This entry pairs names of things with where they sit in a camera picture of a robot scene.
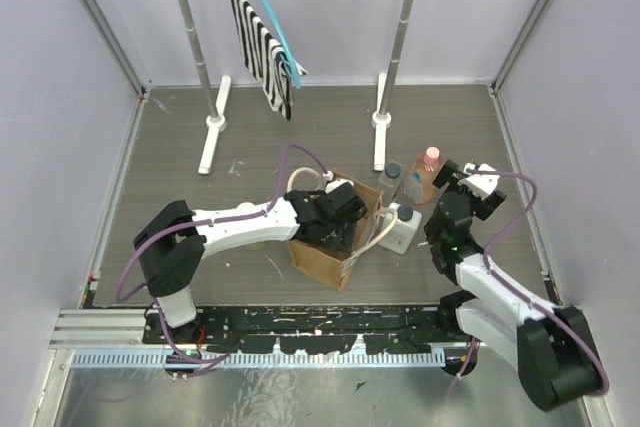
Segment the clear bottle grey cap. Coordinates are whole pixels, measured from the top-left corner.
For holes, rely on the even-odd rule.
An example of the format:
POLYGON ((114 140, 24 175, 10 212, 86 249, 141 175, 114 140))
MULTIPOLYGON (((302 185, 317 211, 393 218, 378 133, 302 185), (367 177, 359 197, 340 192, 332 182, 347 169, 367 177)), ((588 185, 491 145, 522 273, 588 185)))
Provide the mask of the clear bottle grey cap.
POLYGON ((404 177, 404 165, 390 161, 380 173, 376 189, 381 193, 382 204, 388 206, 396 197, 404 177))

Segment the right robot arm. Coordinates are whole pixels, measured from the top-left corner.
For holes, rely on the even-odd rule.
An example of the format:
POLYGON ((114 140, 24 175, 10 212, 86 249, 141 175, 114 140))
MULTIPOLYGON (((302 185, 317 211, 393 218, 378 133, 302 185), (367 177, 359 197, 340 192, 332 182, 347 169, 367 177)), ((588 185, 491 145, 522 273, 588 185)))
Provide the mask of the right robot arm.
POLYGON ((424 226, 436 270, 458 292, 439 305, 444 337, 469 335, 508 362, 530 401, 544 412, 610 388, 583 312, 557 305, 525 289, 474 239, 474 220, 485 220, 504 202, 505 177, 487 164, 459 166, 448 160, 433 185, 442 194, 424 226))

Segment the white cap green bottle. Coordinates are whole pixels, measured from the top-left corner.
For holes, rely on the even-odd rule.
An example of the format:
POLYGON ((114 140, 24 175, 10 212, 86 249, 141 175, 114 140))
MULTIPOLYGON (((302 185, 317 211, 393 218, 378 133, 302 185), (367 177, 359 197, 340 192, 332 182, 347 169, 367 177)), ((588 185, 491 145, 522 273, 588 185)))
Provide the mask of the white cap green bottle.
MULTIPOLYGON (((251 202, 242 202, 237 206, 237 208, 240 210, 252 210, 254 207, 255 205, 251 202)), ((263 250, 265 247, 266 247, 265 242, 256 242, 256 243, 245 245, 245 249, 248 251, 260 251, 260 250, 263 250)))

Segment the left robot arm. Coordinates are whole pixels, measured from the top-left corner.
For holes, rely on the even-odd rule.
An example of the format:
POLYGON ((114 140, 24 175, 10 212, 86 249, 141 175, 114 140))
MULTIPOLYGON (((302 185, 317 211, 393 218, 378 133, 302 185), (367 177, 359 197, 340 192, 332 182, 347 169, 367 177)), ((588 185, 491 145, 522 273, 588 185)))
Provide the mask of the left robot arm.
POLYGON ((200 331, 190 283, 203 259, 249 244, 290 240, 348 254, 357 223, 367 213, 350 181, 326 190, 291 190, 247 210, 192 210, 184 200, 174 201, 135 238, 135 261, 164 315, 165 332, 188 343, 200 331))

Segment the brown canvas tote bag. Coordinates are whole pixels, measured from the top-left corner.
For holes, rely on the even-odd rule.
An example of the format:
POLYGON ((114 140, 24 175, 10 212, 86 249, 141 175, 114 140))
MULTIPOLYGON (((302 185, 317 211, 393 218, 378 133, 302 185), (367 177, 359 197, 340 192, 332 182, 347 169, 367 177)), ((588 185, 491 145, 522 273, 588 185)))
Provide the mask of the brown canvas tote bag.
POLYGON ((378 245, 378 242, 391 231, 398 220, 398 214, 393 209, 382 206, 379 191, 352 177, 341 173, 335 174, 354 182, 356 192, 367 207, 367 213, 357 224, 352 252, 341 254, 310 245, 299 239, 288 241, 287 247, 292 258, 292 265, 296 269, 337 291, 342 291, 357 259, 378 245))

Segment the white jug grey cap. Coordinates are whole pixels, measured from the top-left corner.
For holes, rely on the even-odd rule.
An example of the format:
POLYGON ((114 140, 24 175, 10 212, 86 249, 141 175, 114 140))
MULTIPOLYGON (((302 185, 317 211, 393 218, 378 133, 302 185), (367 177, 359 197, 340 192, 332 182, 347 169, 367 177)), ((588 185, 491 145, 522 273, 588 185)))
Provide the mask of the white jug grey cap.
POLYGON ((391 231, 378 242, 378 245, 403 255, 407 252, 421 224, 422 214, 410 205, 396 202, 392 202, 389 208, 397 212, 398 220, 391 231))

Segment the pink cap peach bottle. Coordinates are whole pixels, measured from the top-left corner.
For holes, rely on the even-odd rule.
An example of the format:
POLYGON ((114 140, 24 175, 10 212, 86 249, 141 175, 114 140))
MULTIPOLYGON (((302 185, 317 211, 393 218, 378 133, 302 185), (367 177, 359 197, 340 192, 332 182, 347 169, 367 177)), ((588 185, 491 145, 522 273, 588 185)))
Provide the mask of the pink cap peach bottle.
POLYGON ((403 181, 404 194, 412 203, 425 204, 436 195, 433 181, 442 165, 440 149, 435 146, 428 147, 417 157, 403 181))

